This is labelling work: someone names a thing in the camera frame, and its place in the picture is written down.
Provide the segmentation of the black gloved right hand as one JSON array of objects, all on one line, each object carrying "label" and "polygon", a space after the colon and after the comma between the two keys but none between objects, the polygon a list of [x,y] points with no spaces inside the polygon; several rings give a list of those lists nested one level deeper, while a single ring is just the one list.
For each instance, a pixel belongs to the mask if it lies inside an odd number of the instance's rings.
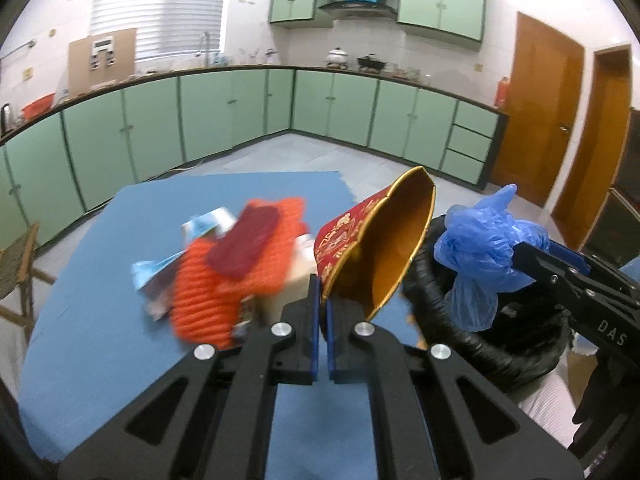
[{"label": "black gloved right hand", "polygon": [[639,369],[605,350],[596,353],[592,372],[573,422],[579,425],[570,452],[590,465],[603,451],[613,462],[639,451]]}]

